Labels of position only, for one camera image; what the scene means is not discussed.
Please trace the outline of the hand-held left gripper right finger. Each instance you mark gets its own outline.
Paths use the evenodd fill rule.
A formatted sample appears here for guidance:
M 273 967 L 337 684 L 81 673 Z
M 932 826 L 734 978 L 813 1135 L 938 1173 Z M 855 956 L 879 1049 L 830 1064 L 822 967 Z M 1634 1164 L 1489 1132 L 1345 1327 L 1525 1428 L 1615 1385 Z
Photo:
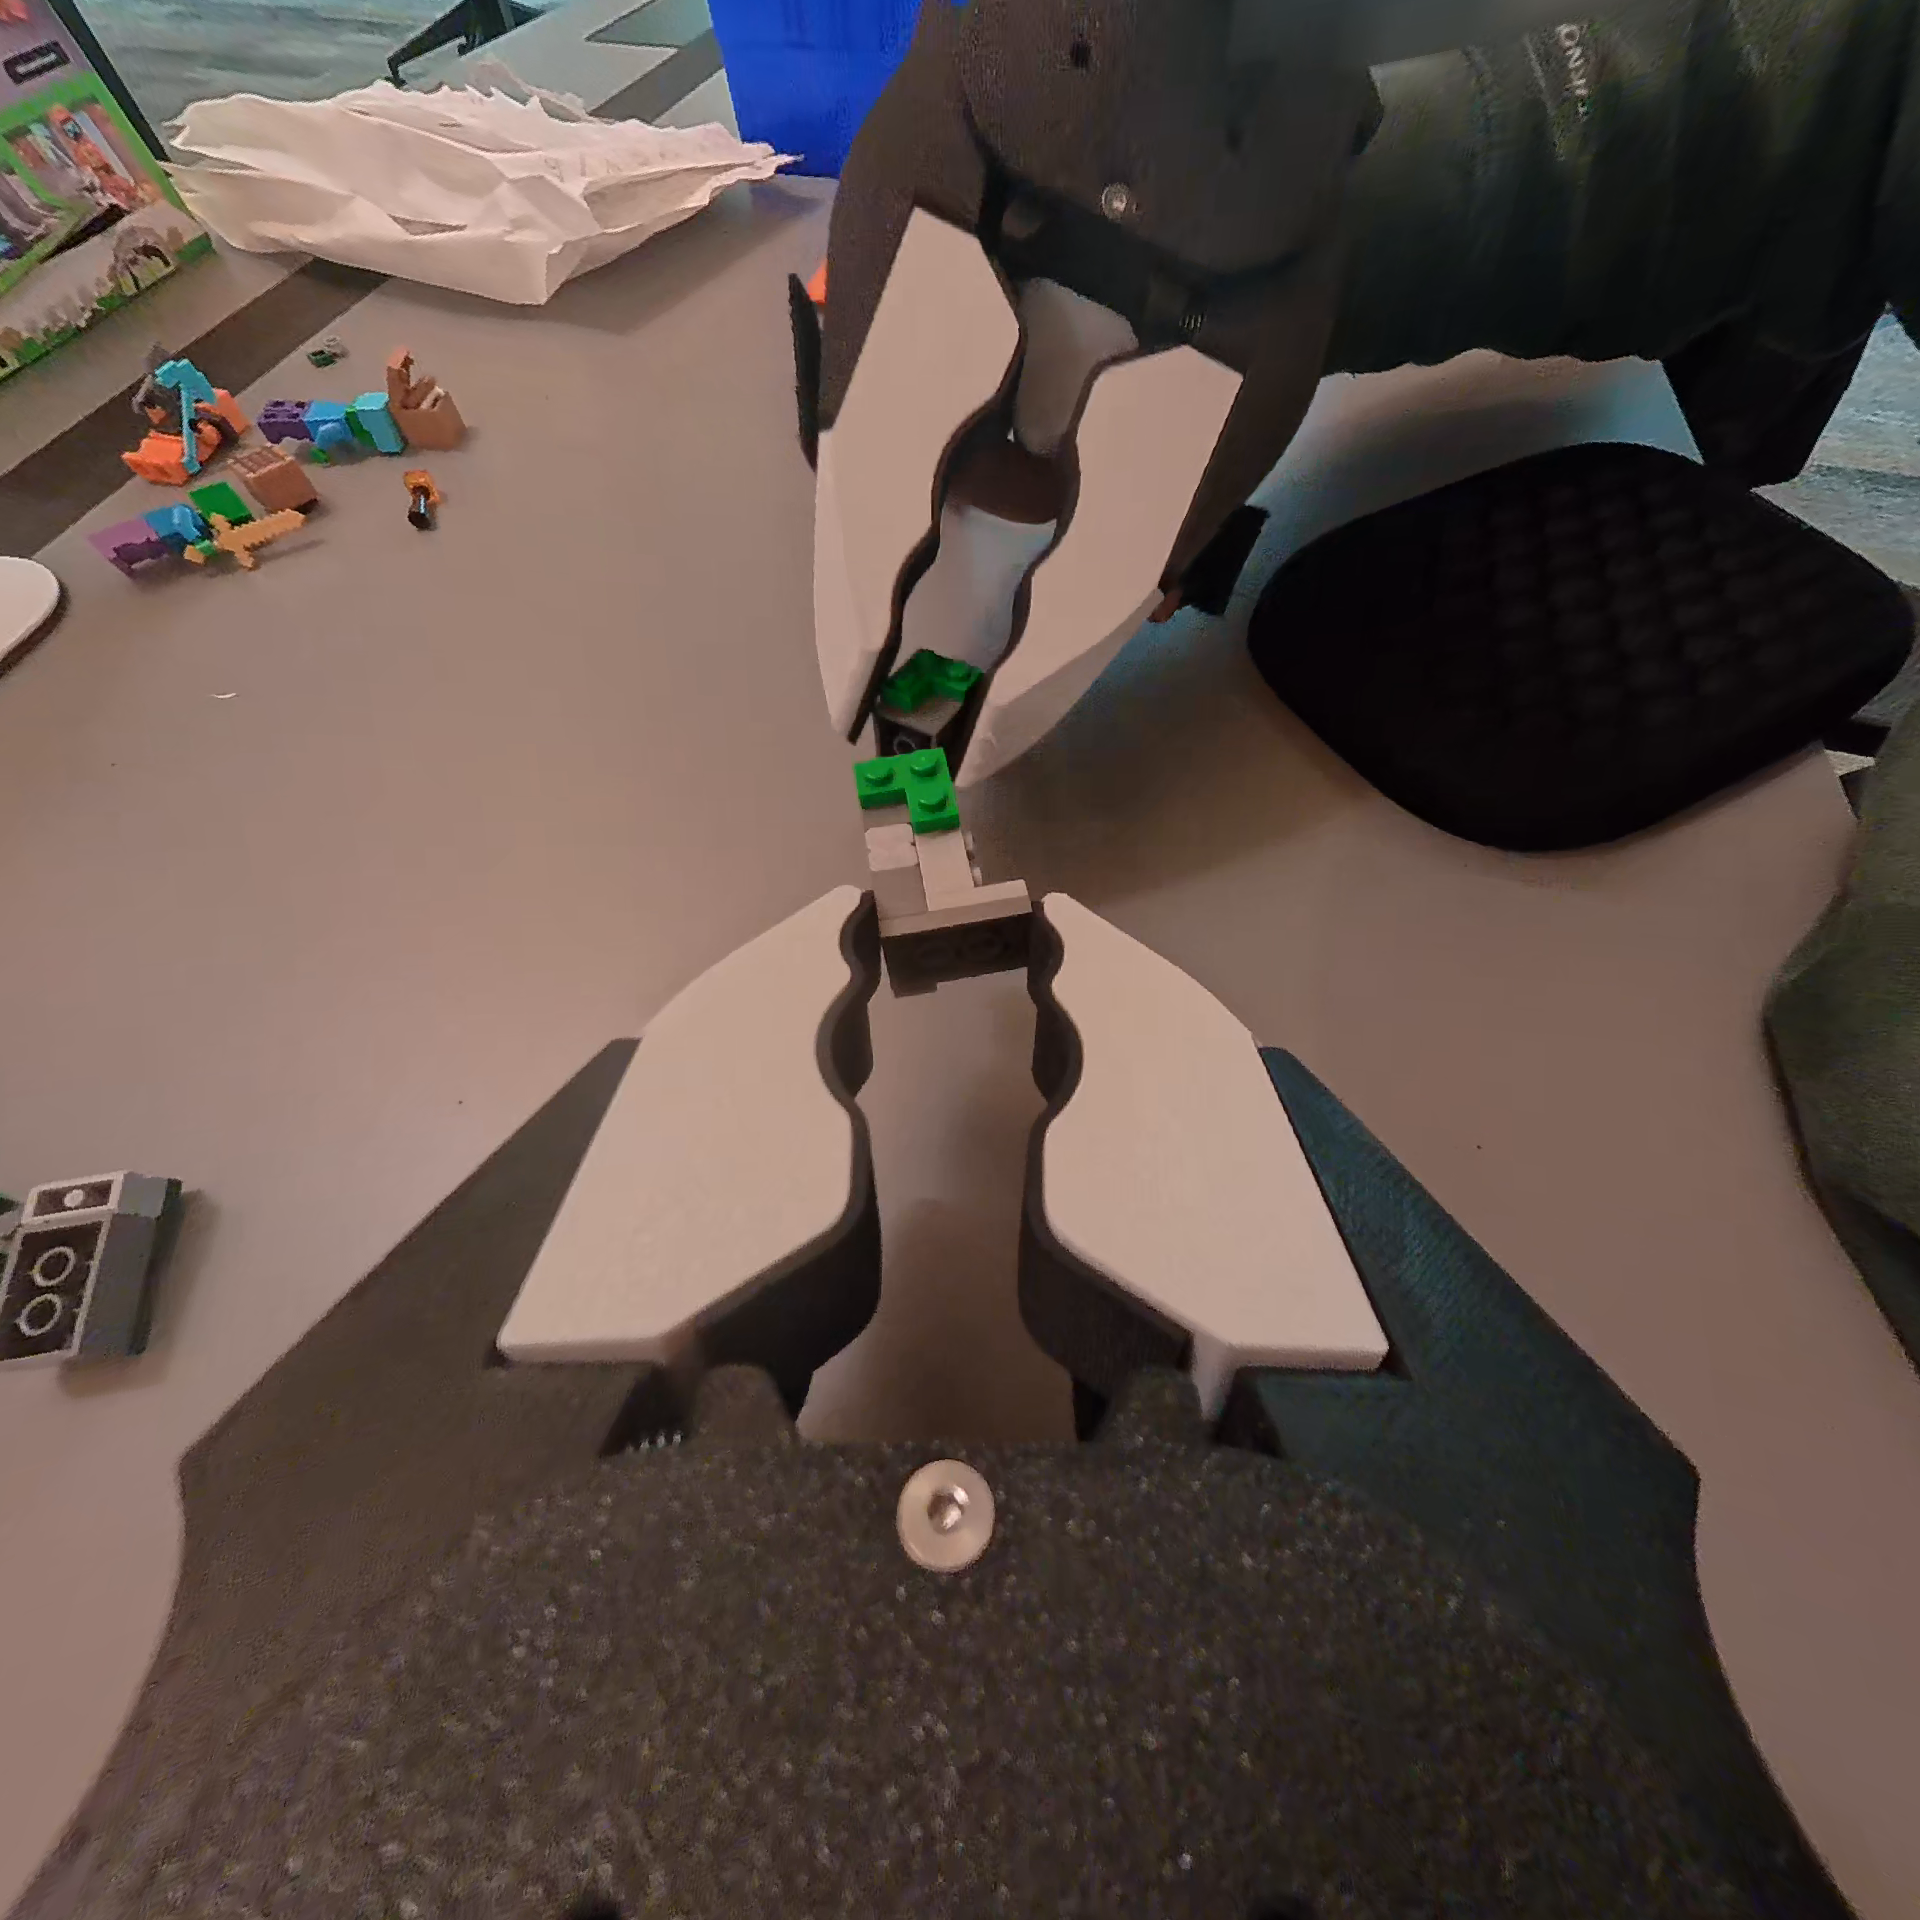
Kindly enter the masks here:
M 1068 894 L 1029 991 L 1021 1317 L 1077 1382 L 1367 1376 L 1388 1337 L 1252 1030 Z

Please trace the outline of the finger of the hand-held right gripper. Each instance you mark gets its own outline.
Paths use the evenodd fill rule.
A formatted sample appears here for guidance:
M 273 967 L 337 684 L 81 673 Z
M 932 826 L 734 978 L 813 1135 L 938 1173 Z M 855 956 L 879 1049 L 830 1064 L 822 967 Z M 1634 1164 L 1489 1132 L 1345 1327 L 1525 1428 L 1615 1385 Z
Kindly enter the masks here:
M 1008 392 L 1018 320 L 976 234 L 906 216 L 813 473 L 813 644 L 838 736 L 866 726 L 932 553 L 953 447 Z
M 985 783 L 1039 745 L 1158 606 L 1238 385 L 1238 372 L 1193 346 L 1143 351 L 1089 376 L 1072 508 L 1021 583 L 1023 620 L 990 673 L 960 785 Z

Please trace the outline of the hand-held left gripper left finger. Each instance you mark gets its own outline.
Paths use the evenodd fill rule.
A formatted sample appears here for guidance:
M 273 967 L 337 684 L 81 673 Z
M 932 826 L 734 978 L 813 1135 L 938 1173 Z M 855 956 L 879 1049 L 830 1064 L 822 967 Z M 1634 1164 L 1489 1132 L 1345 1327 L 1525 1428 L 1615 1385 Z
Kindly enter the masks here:
M 878 984 L 874 901 L 830 888 L 660 1007 L 498 1327 L 500 1356 L 812 1374 L 844 1351 L 879 1295 L 857 1104 Z

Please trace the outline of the grey white brick column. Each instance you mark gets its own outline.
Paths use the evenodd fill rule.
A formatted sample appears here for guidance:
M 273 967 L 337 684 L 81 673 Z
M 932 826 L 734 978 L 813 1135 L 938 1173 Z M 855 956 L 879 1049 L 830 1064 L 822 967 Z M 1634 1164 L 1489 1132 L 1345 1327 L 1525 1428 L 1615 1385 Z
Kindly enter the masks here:
M 864 829 L 864 840 L 893 997 L 1026 968 L 1032 895 L 1023 879 L 985 879 L 965 826 L 916 832 L 895 807 Z

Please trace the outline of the blue plastic bin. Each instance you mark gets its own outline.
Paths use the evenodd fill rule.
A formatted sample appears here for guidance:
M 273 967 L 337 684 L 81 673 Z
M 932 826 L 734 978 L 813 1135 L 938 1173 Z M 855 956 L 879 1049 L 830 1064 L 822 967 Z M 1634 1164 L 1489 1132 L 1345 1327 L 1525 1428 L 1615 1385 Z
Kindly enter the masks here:
M 911 39 L 916 2 L 709 2 L 735 133 L 837 178 Z

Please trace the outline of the black quilted wrist rest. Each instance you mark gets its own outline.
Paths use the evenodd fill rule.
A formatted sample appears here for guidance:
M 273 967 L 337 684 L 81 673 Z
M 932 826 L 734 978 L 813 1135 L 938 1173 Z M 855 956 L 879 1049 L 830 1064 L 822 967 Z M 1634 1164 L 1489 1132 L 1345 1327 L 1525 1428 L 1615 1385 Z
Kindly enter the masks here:
M 1247 623 L 1262 681 L 1412 817 L 1600 848 L 1814 748 L 1913 646 L 1896 583 L 1661 447 L 1553 447 L 1312 538 Z

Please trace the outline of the white crumpled bag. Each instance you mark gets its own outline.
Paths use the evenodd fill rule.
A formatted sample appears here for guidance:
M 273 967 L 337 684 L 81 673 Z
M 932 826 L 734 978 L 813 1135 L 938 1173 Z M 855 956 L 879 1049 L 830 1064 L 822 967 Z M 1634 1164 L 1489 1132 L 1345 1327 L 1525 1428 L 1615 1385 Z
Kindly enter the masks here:
M 546 304 L 798 157 L 716 122 L 607 121 L 536 87 L 192 102 L 167 173 L 229 246 Z

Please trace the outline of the grey brick with black rings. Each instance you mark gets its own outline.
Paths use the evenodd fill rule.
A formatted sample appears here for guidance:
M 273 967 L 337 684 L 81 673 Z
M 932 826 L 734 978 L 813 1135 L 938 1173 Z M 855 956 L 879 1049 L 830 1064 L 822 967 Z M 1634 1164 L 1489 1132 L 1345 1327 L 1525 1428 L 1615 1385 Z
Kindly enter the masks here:
M 76 1372 L 141 1356 L 183 1204 L 178 1180 L 134 1170 L 4 1199 L 2 1362 Z

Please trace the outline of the pile of colourful brick figures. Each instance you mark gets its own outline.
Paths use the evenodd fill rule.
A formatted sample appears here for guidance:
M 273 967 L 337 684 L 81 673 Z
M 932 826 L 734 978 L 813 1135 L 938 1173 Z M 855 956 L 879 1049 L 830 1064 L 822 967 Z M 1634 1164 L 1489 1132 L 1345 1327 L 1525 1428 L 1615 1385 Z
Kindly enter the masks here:
M 422 458 L 469 437 L 462 405 L 406 349 L 388 358 L 378 388 L 348 399 L 270 398 L 253 414 L 190 358 L 154 351 L 133 405 L 144 429 L 124 465 L 160 500 L 85 534 L 129 580 L 256 569 L 320 512 L 317 473 L 362 457 L 399 462 L 405 519 L 429 532 L 442 495 Z

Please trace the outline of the green toy box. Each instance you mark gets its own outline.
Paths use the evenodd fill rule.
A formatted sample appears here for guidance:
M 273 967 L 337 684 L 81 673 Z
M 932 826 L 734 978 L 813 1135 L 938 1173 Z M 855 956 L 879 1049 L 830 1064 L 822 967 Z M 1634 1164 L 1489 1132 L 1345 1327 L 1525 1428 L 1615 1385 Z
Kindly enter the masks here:
M 2 4 L 2 378 L 210 256 L 77 4 Z

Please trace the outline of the white lamp base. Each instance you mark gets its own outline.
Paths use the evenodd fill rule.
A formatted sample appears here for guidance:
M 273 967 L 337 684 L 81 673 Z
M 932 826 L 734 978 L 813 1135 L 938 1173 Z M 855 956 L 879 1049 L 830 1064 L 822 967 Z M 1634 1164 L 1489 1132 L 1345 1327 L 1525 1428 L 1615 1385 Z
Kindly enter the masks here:
M 63 610 L 63 584 L 49 567 L 26 557 L 2 556 L 0 575 L 0 663 L 2 673 L 6 673 L 60 620 Z

